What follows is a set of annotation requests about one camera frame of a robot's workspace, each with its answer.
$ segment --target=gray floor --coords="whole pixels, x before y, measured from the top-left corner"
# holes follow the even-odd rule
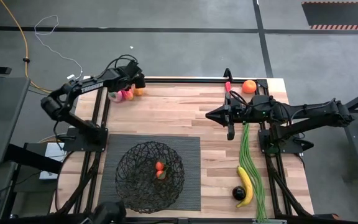
[[[6,2],[23,26],[33,26],[41,18],[57,14],[62,26],[256,28],[251,0]],[[300,3],[259,0],[264,27],[308,29]],[[52,19],[45,21],[45,25],[54,23]],[[1,4],[0,24],[14,25]],[[32,60],[29,74],[34,82],[55,89],[68,75],[78,74],[73,62],[42,47],[34,33],[26,32],[26,36]],[[99,73],[120,54],[133,54],[146,75],[220,77],[229,67],[236,77],[265,77],[257,34],[54,33],[42,38],[64,56],[75,58],[85,74]],[[358,35],[267,35],[266,39],[273,75],[285,79],[291,104],[333,97],[347,102],[358,95]],[[0,66],[12,67],[12,77],[23,77],[23,57],[20,33],[0,31]],[[40,107],[41,97],[28,93],[13,143],[37,142],[52,134],[53,122]],[[66,129],[62,124],[58,132]],[[358,182],[342,181],[342,175],[353,165],[344,130],[321,128],[306,136],[315,143],[305,153],[315,213],[337,213],[343,219],[358,221]],[[37,212],[30,208],[39,207],[23,205],[17,210],[34,215]]]

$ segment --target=gray rubber mat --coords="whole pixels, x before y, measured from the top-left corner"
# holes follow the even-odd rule
[[[175,150],[182,158],[185,168],[185,183],[177,201],[170,210],[201,210],[201,169],[200,138],[175,136],[143,136],[130,134],[111,134],[108,140],[106,161],[99,193],[99,202],[120,200],[115,185],[118,162],[136,144],[157,141]]]

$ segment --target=wooden tabletop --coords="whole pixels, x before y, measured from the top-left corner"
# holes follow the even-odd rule
[[[288,103],[283,79],[267,80],[270,94],[276,100]],[[232,89],[241,92],[240,85],[233,85]],[[242,95],[247,101],[252,98],[252,95]],[[95,99],[96,91],[81,95],[75,114],[81,119],[91,119]],[[223,84],[148,83],[144,96],[136,97],[133,101],[110,104],[107,128],[111,134],[199,136],[201,139],[201,211],[164,210],[148,215],[127,210],[128,217],[254,218],[256,216],[255,198],[250,205],[236,208],[238,201],[231,196],[232,189],[241,185],[236,167],[239,165],[242,125],[235,125],[236,136],[233,141],[228,141],[227,128],[205,118],[205,113],[221,106],[223,99]],[[103,103],[104,99],[99,111],[98,124],[100,124]],[[258,130],[259,124],[250,125],[250,153],[264,182],[267,214],[273,217],[265,158],[260,153],[258,144]],[[93,207],[98,202],[104,154],[99,167]],[[78,185],[83,159],[84,152],[75,152],[63,166],[58,182],[59,208]],[[313,213],[301,161],[292,154],[283,154],[282,161],[288,188],[306,211]],[[284,211],[282,193],[277,184],[276,188],[280,208]],[[84,191],[81,210],[85,207],[87,196],[88,188]]]

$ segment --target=yellow banana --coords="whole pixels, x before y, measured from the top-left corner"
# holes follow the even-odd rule
[[[242,184],[246,189],[246,197],[243,199],[242,202],[237,205],[237,208],[239,208],[243,205],[248,205],[251,202],[252,197],[254,196],[254,191],[252,189],[252,183],[246,170],[244,170],[244,168],[242,168],[241,166],[237,166],[237,173],[239,174]]]

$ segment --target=long green vegetable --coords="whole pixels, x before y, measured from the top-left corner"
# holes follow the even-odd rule
[[[252,187],[254,188],[254,195],[257,199],[257,215],[258,222],[267,222],[266,208],[265,208],[265,190],[262,183],[262,178],[256,169],[249,153],[248,145],[248,132],[249,124],[244,125],[244,132],[242,135],[241,148],[240,148],[240,166],[244,168],[251,179]]]

